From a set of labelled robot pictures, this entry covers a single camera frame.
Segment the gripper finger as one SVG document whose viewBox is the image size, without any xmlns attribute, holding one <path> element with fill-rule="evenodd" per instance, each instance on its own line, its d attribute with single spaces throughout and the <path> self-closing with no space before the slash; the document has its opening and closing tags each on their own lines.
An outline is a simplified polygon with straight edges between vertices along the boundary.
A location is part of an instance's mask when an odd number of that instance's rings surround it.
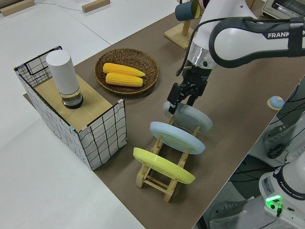
<svg viewBox="0 0 305 229">
<path fill-rule="evenodd" d="M 187 100 L 187 105 L 189 106 L 193 106 L 194 102 L 196 101 L 196 99 L 198 99 L 199 97 L 201 97 L 203 95 L 202 92 L 196 92 L 194 94 L 192 94 L 189 99 Z"/>
<path fill-rule="evenodd" d="M 181 95 L 182 92 L 183 92 L 182 87 L 179 84 L 174 83 L 167 97 L 167 101 L 170 103 L 170 107 L 169 107 L 170 114 L 175 113 L 179 103 L 182 100 L 183 97 Z"/>
</svg>

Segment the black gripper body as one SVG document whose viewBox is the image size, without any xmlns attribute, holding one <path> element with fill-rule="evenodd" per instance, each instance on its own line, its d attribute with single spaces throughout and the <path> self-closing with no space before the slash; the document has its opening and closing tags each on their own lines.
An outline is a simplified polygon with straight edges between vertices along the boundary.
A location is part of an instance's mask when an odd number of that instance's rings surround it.
<svg viewBox="0 0 305 229">
<path fill-rule="evenodd" d="M 211 69 L 204 69 L 186 62 L 183 68 L 183 94 L 202 96 L 211 72 Z"/>
</svg>

